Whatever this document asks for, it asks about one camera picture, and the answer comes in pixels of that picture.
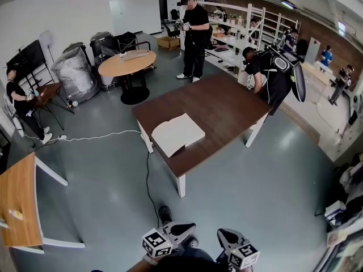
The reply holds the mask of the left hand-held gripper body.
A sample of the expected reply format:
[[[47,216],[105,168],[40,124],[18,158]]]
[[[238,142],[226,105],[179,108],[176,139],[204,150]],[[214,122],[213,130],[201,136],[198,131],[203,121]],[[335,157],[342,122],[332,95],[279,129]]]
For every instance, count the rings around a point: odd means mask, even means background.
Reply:
[[[196,229],[192,222],[169,222],[158,229],[151,229],[142,236],[142,247],[152,258],[171,254]]]

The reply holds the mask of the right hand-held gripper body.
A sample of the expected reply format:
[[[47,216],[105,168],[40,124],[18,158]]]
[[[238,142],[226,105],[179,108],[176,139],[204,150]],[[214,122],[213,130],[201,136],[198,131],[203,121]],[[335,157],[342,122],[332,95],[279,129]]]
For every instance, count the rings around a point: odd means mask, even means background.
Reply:
[[[222,248],[217,263],[228,270],[252,268],[259,258],[260,251],[241,232],[220,228],[217,238]]]

